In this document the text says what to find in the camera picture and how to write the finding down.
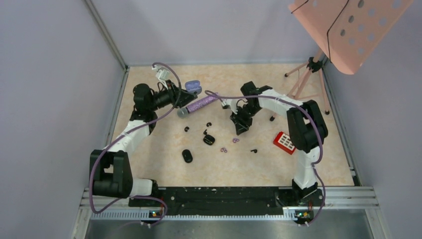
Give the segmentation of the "lavender earbud charging case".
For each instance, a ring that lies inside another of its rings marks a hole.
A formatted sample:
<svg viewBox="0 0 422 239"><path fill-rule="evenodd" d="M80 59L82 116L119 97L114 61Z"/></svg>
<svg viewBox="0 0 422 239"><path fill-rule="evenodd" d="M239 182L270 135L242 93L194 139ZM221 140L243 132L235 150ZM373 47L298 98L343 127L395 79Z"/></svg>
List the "lavender earbud charging case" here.
<svg viewBox="0 0 422 239"><path fill-rule="evenodd" d="M191 80L185 83L185 90L191 94L199 95L202 92L201 82L199 80Z"/></svg>

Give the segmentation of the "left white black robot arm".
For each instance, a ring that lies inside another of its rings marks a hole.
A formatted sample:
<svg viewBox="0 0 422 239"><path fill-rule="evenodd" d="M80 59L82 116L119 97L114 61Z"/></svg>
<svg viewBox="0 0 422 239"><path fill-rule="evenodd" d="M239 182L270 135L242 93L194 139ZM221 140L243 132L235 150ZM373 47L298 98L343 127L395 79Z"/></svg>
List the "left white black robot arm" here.
<svg viewBox="0 0 422 239"><path fill-rule="evenodd" d="M91 193L97 196L128 198L140 196L148 206L159 201L157 183L153 179L137 179L131 172L129 157L154 130L156 111L167 105L180 109L194 101L202 92L199 81L186 83L179 88L166 80L162 88L154 91L141 83L133 88L134 107L129 122L114 142L90 155Z"/></svg>

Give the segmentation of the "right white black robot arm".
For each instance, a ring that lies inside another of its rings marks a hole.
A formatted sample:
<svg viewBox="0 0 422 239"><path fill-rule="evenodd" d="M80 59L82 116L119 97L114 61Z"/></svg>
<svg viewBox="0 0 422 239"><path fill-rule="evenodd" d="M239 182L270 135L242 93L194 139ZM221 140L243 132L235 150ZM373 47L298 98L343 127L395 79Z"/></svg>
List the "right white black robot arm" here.
<svg viewBox="0 0 422 239"><path fill-rule="evenodd" d="M316 101L301 102L280 94L270 86L256 87L247 82L241 87L246 103L238 105L240 97L223 98L221 105L231 109L231 121L236 134L249 130L255 116L261 109L267 109L287 119L288 136L299 153L297 169L292 180L292 199L298 205L305 205L317 191L318 182L315 165L323 155L323 142L328 129Z"/></svg>

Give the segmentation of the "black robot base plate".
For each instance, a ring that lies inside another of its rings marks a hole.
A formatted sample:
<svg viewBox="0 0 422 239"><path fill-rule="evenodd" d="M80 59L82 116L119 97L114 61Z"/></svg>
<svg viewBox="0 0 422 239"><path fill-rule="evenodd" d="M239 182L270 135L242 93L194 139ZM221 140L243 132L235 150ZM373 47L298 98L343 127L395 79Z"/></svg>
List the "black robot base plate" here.
<svg viewBox="0 0 422 239"><path fill-rule="evenodd" d="M169 216L280 216L288 207L304 211L322 204L322 190L300 199L291 187L166 187L153 194L159 201L130 199L128 205L162 209Z"/></svg>

